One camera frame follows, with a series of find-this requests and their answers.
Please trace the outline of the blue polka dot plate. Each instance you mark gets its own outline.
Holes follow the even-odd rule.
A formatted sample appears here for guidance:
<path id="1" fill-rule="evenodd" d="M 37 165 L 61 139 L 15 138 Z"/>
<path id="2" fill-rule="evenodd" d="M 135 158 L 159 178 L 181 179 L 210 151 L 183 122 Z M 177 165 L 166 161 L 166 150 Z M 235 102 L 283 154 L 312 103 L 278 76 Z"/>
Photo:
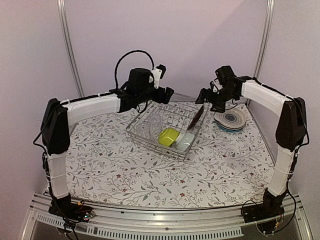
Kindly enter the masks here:
<path id="1" fill-rule="evenodd" d="M 215 120 L 215 123 L 217 124 L 217 126 L 224 130 L 225 132 L 229 132 L 229 133 L 237 133 L 240 132 L 246 125 L 242 125 L 240 127 L 227 127 L 225 125 L 223 125 L 221 122 Z"/>

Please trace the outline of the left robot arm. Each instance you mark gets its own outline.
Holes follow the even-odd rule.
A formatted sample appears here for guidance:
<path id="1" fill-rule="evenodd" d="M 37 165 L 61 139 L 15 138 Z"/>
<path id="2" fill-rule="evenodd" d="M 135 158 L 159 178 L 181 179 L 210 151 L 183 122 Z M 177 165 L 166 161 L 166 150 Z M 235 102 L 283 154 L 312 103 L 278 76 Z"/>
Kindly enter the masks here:
<path id="1" fill-rule="evenodd" d="M 167 68 L 152 64 L 152 69 L 137 67 L 129 72 L 128 80 L 116 84 L 114 89 L 87 97 L 60 101 L 52 98 L 48 101 L 39 134 L 33 145 L 43 149 L 43 169 L 49 181 L 49 190 L 55 202 L 55 209 L 63 216 L 74 213 L 74 205 L 69 202 L 67 186 L 66 156 L 70 147 L 69 128 L 78 122 L 101 115 L 124 113 L 136 109 L 140 104 L 153 101 L 168 104 L 174 90 L 160 87 Z"/>

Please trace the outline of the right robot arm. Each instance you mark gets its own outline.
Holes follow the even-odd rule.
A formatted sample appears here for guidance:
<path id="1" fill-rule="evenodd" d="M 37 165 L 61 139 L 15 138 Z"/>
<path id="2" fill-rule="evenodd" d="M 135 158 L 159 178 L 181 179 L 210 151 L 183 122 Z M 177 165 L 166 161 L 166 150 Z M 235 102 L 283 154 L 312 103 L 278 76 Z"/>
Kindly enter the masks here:
<path id="1" fill-rule="evenodd" d="M 245 98 L 264 107 L 277 119 L 274 133 L 277 146 L 274 171 L 263 196 L 265 202 L 258 208 L 262 218 L 269 218 L 278 210 L 275 200 L 288 193 L 289 181 L 295 171 L 300 149 L 310 142 L 305 100 L 284 94 L 259 82 L 256 77 L 237 76 L 229 65 L 216 69 L 215 75 L 220 88 L 202 88 L 196 104 L 209 103 L 212 112 L 224 113 L 228 101 Z"/>

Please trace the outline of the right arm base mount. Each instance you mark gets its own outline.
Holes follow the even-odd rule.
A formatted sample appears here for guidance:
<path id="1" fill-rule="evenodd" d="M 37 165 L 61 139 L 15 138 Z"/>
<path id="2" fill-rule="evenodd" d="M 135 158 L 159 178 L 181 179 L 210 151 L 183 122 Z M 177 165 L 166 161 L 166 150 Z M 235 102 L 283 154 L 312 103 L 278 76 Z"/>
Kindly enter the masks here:
<path id="1" fill-rule="evenodd" d="M 272 235 L 283 222 L 285 210 L 283 206 L 276 206 L 273 209 L 263 207 L 253 200 L 246 201 L 240 210 L 245 223 L 256 223 L 258 231 L 263 235 Z"/>

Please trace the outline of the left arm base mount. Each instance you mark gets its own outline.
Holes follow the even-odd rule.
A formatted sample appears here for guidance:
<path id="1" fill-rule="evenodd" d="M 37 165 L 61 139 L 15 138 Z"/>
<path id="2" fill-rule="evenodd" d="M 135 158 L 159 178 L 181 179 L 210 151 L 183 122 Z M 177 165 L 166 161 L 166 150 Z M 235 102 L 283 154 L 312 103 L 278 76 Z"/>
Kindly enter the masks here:
<path id="1" fill-rule="evenodd" d="M 92 207 L 85 205 L 83 201 L 72 203 L 69 196 L 52 199 L 48 212 L 74 223 L 88 222 L 96 216 Z"/>

